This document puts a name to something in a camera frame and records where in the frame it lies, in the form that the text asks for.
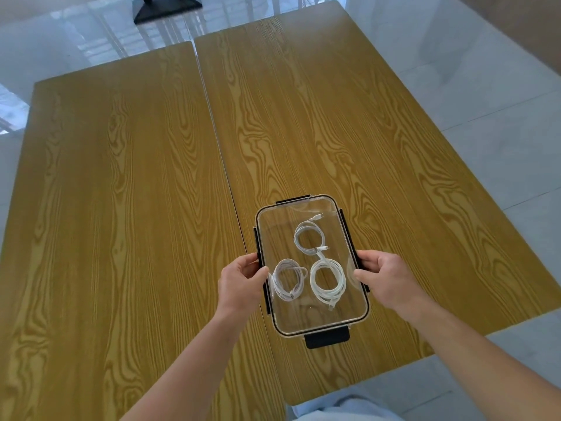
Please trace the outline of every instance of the wooden table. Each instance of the wooden table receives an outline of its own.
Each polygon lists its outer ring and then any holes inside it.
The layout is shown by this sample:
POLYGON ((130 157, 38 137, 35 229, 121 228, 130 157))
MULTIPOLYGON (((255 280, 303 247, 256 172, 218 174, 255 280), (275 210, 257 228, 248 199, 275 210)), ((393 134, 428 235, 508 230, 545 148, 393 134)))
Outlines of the wooden table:
MULTIPOLYGON (((245 248, 192 44, 40 82, 0 260, 2 420, 117 419, 245 248)), ((261 313, 216 419, 284 419, 261 313)))
MULTIPOLYGON (((327 193, 357 247, 401 254, 480 333, 561 305, 554 279, 337 2, 195 45, 248 248, 260 207, 327 193)), ((316 350, 265 322, 288 403, 431 353, 371 302, 348 342, 316 350)))

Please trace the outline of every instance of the transparent lid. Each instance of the transparent lid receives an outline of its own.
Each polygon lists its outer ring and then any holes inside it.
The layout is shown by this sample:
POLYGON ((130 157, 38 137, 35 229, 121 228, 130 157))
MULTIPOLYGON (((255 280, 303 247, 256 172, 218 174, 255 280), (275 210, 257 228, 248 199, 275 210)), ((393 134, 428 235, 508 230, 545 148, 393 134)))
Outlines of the transparent lid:
POLYGON ((333 198, 318 195, 266 206, 256 220, 263 263, 271 271, 271 314, 280 334, 317 332, 366 317, 368 298, 353 276, 354 251, 333 198), (275 290, 279 285, 281 294, 275 290))

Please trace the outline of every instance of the white tile floor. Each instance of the white tile floor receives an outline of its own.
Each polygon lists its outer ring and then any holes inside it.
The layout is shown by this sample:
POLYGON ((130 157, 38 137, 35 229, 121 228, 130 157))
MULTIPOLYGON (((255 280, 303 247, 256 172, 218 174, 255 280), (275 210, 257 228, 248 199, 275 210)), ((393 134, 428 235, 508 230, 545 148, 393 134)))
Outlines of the white tile floor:
MULTIPOLYGON (((0 23, 0 245, 35 82, 324 0, 202 1, 140 27, 131 0, 0 23)), ((458 0, 338 1, 561 283, 561 77, 458 0)), ((491 339, 561 386, 561 311, 491 339)), ((406 419, 481 418, 435 357, 367 384, 406 419)))

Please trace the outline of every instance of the white cable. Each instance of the white cable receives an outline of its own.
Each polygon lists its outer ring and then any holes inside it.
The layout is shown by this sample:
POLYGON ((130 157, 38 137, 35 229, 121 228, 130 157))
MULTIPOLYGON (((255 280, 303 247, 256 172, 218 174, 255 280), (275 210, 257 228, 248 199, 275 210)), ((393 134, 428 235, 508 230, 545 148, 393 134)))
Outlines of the white cable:
POLYGON ((322 253, 322 251, 326 251, 327 249, 329 249, 329 247, 325 245, 325 234, 323 233, 321 228, 316 223, 314 223, 315 221, 321 219, 321 217, 321 214, 317 214, 311 219, 300 223, 294 231, 294 244, 304 254, 317 255, 320 258, 312 265, 312 268, 310 269, 310 286, 318 300, 322 301, 325 304, 328 304, 329 309, 331 310, 333 309, 333 307, 335 307, 335 304, 337 304, 337 302, 347 289, 347 278, 345 277, 343 267, 337 261, 326 258, 322 253), (321 245, 319 247, 304 248, 302 245, 300 245, 299 236, 301 233, 307 230, 313 230, 319 233, 319 235, 321 236, 321 245), (324 290, 323 288, 318 286, 315 281, 316 272, 319 269, 324 268, 329 268, 333 272, 333 275, 337 280, 337 286, 332 290, 324 290))
POLYGON ((304 290, 304 282, 307 276, 308 270, 305 267, 299 266, 297 262, 290 258, 285 258, 277 264, 273 274, 269 274, 269 279, 273 283, 273 288, 275 289, 278 297, 284 301, 292 301, 300 297, 300 294, 302 294, 302 291, 304 290), (280 282, 279 274, 281 271, 289 269, 296 272, 298 283, 294 285, 294 288, 290 292, 286 292, 280 282))

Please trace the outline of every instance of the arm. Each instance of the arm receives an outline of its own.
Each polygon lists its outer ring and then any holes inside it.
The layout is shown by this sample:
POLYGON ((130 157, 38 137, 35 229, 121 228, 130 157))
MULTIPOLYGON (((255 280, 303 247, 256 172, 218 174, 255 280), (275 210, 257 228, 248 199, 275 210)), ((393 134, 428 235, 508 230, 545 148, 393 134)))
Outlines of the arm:
POLYGON ((206 418, 234 345, 261 300, 269 269, 258 268, 254 253, 222 270, 214 317, 122 420, 206 418))
POLYGON ((401 257, 380 251, 358 254, 368 270, 354 275, 424 336, 488 419, 559 418, 561 390, 440 307, 401 257))

